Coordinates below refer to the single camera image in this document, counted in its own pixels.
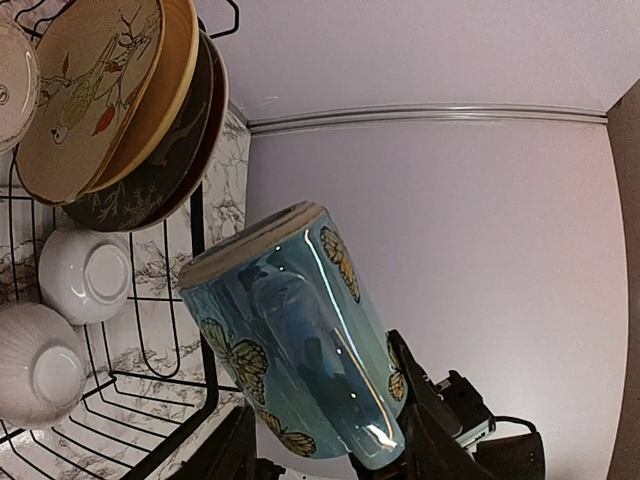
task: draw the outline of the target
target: mug handle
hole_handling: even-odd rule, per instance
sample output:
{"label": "mug handle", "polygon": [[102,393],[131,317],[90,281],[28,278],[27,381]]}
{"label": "mug handle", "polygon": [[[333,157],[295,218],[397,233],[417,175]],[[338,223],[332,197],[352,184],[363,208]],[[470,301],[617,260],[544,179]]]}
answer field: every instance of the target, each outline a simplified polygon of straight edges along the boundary
{"label": "mug handle", "polygon": [[313,285],[301,275],[275,272],[257,280],[250,297],[284,363],[302,379],[346,448],[370,470],[396,460],[404,451],[402,431],[349,332]]}

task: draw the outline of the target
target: bird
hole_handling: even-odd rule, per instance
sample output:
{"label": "bird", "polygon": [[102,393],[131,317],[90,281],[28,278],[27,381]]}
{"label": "bird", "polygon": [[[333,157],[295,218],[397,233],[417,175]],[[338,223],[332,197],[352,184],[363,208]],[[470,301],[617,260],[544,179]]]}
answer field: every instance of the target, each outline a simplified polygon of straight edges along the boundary
{"label": "bird", "polygon": [[51,130],[53,141],[57,145],[65,141],[69,131],[80,123],[89,111],[89,107],[91,107],[95,94],[100,87],[100,83],[102,83],[106,64],[113,54],[116,45],[118,45],[118,40],[119,35],[114,34],[93,68],[78,79],[78,84],[60,111],[56,128]]}

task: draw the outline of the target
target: orange monarch butterfly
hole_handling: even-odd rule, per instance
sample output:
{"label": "orange monarch butterfly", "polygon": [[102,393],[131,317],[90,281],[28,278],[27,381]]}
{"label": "orange monarch butterfly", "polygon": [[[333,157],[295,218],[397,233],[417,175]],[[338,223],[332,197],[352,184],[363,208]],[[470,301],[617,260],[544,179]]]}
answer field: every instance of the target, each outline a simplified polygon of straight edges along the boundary
{"label": "orange monarch butterfly", "polygon": [[393,365],[393,372],[389,376],[389,393],[396,402],[401,402],[406,391],[406,383],[400,371],[400,362],[398,362],[398,357],[396,356],[396,352],[393,351],[389,338],[387,338],[387,350],[389,351],[389,357]]}
{"label": "orange monarch butterfly", "polygon": [[296,455],[310,457],[316,452],[316,441],[309,435],[300,432],[287,432],[286,428],[282,428],[280,420],[265,410],[258,410],[258,415],[262,417],[264,423],[280,439],[282,444]]}
{"label": "orange monarch butterfly", "polygon": [[360,303],[360,287],[358,286],[356,271],[353,269],[353,265],[349,259],[349,252],[344,242],[340,236],[329,227],[322,227],[322,230],[320,230],[320,240],[322,241],[324,252],[327,254],[329,260],[340,268],[340,274],[342,275],[344,283],[349,287],[351,296],[357,303]]}
{"label": "orange monarch butterfly", "polygon": [[233,337],[230,336],[231,342],[227,340],[222,325],[212,318],[205,318],[200,328],[211,349],[236,374],[240,386],[248,390],[256,402],[264,405],[265,387],[262,376],[269,367],[264,348],[249,339],[240,340],[232,346]]}

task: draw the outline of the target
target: white wall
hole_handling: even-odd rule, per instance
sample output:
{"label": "white wall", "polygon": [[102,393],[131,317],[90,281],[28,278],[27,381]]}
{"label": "white wall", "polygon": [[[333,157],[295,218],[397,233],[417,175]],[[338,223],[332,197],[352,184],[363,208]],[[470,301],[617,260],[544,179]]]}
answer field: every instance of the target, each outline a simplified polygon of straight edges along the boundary
{"label": "white wall", "polygon": [[[628,309],[604,127],[414,123],[255,138],[249,221],[303,199],[332,212],[387,327],[435,379],[458,369],[496,414],[533,420],[549,479],[606,478]],[[273,443],[261,431],[262,455],[352,476],[344,459],[305,462]]]}
{"label": "white wall", "polygon": [[[196,0],[210,31],[223,0]],[[249,119],[436,102],[606,111],[640,76],[637,0],[238,0],[220,39]]]}

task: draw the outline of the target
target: black cable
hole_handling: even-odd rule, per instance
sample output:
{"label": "black cable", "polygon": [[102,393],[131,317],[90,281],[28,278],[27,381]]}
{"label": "black cable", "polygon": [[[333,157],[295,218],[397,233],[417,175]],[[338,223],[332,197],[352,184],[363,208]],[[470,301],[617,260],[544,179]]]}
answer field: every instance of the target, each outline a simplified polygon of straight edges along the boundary
{"label": "black cable", "polygon": [[517,425],[524,425],[529,430],[531,430],[531,433],[536,433],[538,431],[538,429],[536,428],[536,426],[532,422],[530,422],[528,420],[523,420],[522,418],[506,417],[506,416],[496,417],[496,423],[499,423],[499,422],[515,423]]}

